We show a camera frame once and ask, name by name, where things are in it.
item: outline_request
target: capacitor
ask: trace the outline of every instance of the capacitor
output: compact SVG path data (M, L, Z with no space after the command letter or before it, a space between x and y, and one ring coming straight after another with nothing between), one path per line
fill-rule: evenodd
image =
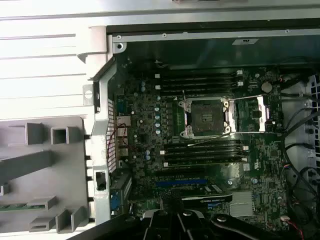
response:
M256 179L255 177L251 178L251 183L252 184L257 184L258 183L258 179Z
M268 82L268 81L264 82L264 83L262 84L262 86L261 86L261 90L262 90L263 92L267 93L267 94L270 93L271 90L272 90L272 85L271 85L271 83Z

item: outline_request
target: black cable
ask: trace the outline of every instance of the black cable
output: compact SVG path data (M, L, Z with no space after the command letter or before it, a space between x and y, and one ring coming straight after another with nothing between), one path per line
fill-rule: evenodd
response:
M286 126L285 126L285 128L284 128L283 131L286 131L286 130L289 128L290 123L295 119L295 117L296 117L299 113L301 113L302 111L311 111L311 110L313 110L313 108L311 108L311 107L305 107L305 108L301 108L301 109L299 109L298 111L296 111L296 112L292 115L292 117L289 119L289 121L288 121L288 123L286 124Z
M316 102L318 104L320 104L320 99L317 99L316 97L313 97L313 96L309 96L309 95L300 95L299 93L284 93L284 92L281 92L280 95L282 97L285 97L285 98L293 98L293 99L296 99L296 98L302 98L302 99L310 99L311 101L313 102Z
M299 173L300 173L300 175L302 176L306 171L308 171L308 170L310 170L310 169L315 170L316 173L317 173L318 175L320 175L320 170L318 170L317 168L312 167L312 166L306 166L306 167L302 168ZM291 187L292 190L294 190L294 189L297 187L297 185L298 185L298 183L299 183L300 180L301 180L301 179L300 179L299 177L296 179L295 184Z
M290 148L295 147L295 146L301 146L301 147L305 147L306 149L315 149L315 147L309 143L305 143L305 142L296 142L296 143L292 143L288 146L285 147L285 150L288 151Z
M289 128L283 135L283 144L285 144L285 138L288 137L292 132L294 132L295 130L297 130L299 127L301 127L302 125L304 125L305 123L307 123L309 120L320 116L320 111L316 111L311 113L309 116L306 116L305 118L301 119L300 121L298 121L295 125L293 125L291 128Z
M295 77L295 78L291 78L289 80L287 80L286 82L284 82L283 84L280 85L280 89L281 90L285 90L288 89L290 87L292 87L293 85L296 85L297 83L301 82L302 78L301 75Z
M290 168L291 170L295 173L295 175L297 175L298 178L301 178L301 181L308 187L308 189L310 190L310 192L314 195L314 196L318 196L318 193L314 190L314 188L310 185L310 183L304 178L301 176L301 174L298 172L298 170L295 168L295 166L292 164L288 154L287 154L287 151L286 151L286 145L285 145L285 138L283 138L283 141L281 143L281 148L282 148L282 152L283 152L283 155L284 155L284 158L285 160L291 164Z

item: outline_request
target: green circuit board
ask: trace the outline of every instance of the green circuit board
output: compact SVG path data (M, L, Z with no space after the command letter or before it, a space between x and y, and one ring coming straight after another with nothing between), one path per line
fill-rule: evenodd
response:
M265 68L244 68L241 71L239 86L222 97L232 99L261 95L264 94L263 83L272 85L272 90L263 96L270 114L270 119L265 124L265 133L231 134L219 139L241 144L242 161L216 163L211 159L203 161L199 156L199 160L192 160L196 164L184 160L176 167L174 164L177 161L169 162L173 167L166 166L163 156L166 148L204 141L181 136L186 128L186 113L179 103L189 96L164 96L159 89L157 75L130 76L124 85L118 86L114 96L115 114L117 124L126 123L126 130L125 135L118 133L117 136L117 160L131 169L133 180L129 202L133 204L138 216L142 216L147 210L160 208L159 192L163 189L179 189L182 193L188 192L188 196L196 196L207 189L207 186L217 186L222 192L233 195L232 201L210 202L192 208L203 212L207 218L216 213L224 213L271 231L287 228L280 221L280 216L287 211L287 204L282 190L284 182L280 180L283 166L280 150L283 116L279 78L276 73ZM199 97L210 97L210 93L196 96ZM257 98L236 100L238 132L259 131L258 106ZM208 112L208 106L198 107L200 110L201 108L206 111L202 114L203 121L215 115L215 112ZM204 126L201 125L198 129L203 130ZM219 129L216 126L213 125L209 131ZM218 140L209 142L211 148L214 148L216 141ZM168 168L175 173L162 175L161 172ZM191 170L197 173L192 172L192 177L184 174L184 171ZM172 185L172 181L186 184Z

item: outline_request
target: metal frame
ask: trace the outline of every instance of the metal frame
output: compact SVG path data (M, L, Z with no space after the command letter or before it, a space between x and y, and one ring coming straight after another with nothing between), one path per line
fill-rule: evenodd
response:
M289 36L309 36L320 35L320 29L284 29L284 30L262 30L262 31L225 31L225 32L182 32L182 33L161 33L161 34L145 34L145 35L125 35L120 34L112 38L115 43L122 44L120 49L114 50L114 53L120 53L125 50L129 42L152 42L152 41L172 41L172 40L195 40L195 39L228 39L243 38L248 41L250 38L265 37L289 37Z
M171 0L91 0L78 4L64 1L37 2L30 9L28 1L0 4L0 20L78 19L89 25L127 25L145 23L180 23L232 20L273 20L317 18L317 0L247 0L210 2L172 2Z

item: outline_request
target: cable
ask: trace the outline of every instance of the cable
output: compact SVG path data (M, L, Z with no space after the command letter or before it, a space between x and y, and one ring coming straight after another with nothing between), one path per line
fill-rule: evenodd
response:
M283 144L284 144L284 140L286 137L288 137L292 132L294 132L295 130L297 130L299 127L301 127L303 124L307 123L309 120L313 119L314 117L318 117L320 116L320 111L316 111L311 113L309 116L306 116L305 118L301 119L300 121L298 121L295 125L293 125L291 128L289 128L283 135Z
M296 143L292 143L288 146L285 147L285 150L288 151L290 148L293 148L295 146L301 146L301 147L305 147L306 149L315 149L313 145L309 144L309 143L305 143L305 142L296 142Z
M108 147L107 147L107 149L106 149L106 152L107 152L107 154L108 154L108 158L110 157L110 156L109 156L109 149L110 149L110 145L111 145L111 140L112 140L113 136L116 134L118 128L119 128L119 127L122 127L122 126L126 126L126 124L125 124L125 123L122 123L122 124L118 125L117 127L115 127L115 128L114 128L114 131L113 131L113 132L111 133L111 135L110 135L110 139L109 139L109 142L108 142Z
M299 113L301 113L302 111L311 111L311 110L313 110L313 108L311 108L311 107L306 107L306 108L301 108L301 109L299 109L298 111L296 111L296 112L292 115L292 117L289 119L289 121L288 121L288 123L286 124L286 126L285 126L285 128L284 128L283 131L288 130L288 128L289 128L289 126L290 126L290 123L294 120L294 118L295 118Z
M299 93L284 93L284 92L281 92L280 95L282 97L285 97L285 98L293 98L293 99L296 99L296 98L302 98L302 99L310 99L311 101L313 102L316 102L318 104L320 104L320 99L317 99L316 97L313 97L313 96L309 96L309 95L300 95Z
M295 166L293 166L288 154L287 154L287 151L286 151L286 146L285 146L285 139L283 138L283 141L281 143L281 148L282 148L282 152L283 152L283 155L284 155L284 158L286 159L286 161L288 163L290 163L290 168L291 170L299 177L301 178L301 181L308 187L308 189L310 190L310 192L314 195L314 196L318 196L318 193L314 190L314 188L310 185L310 183L304 178L301 176L301 174L298 172L298 170L295 168Z
M282 190L284 191L285 190L285 187L282 185L282 176L284 175L284 172L285 172L285 169L289 169L289 167L291 166L291 164L286 164L283 166L282 170L281 170L281 173L280 173L280 176L279 176L279 179L280 179L280 186L282 188Z
M318 175L320 175L320 170L318 170L317 168L312 167L312 166L306 166L306 167L302 168L299 173L300 173L300 175L302 176L302 175L303 175L306 171L308 171L308 170L315 170L315 172L316 172ZM298 177L297 180L295 181L295 184L291 187L292 190L294 190L294 189L297 187L297 185L298 185L298 183L299 183L300 180L301 180L301 179Z
M288 223L289 225L293 226L298 231L298 233L300 234L301 239L305 240L304 232L300 228L298 228L297 225L294 222L292 222L290 220L286 220L285 222Z
M280 85L280 89L281 90L285 90L288 89L290 87L292 87L293 85L296 85L297 83L302 81L303 76L299 75L295 78L291 78L289 80L287 80L286 82L284 82L283 84Z

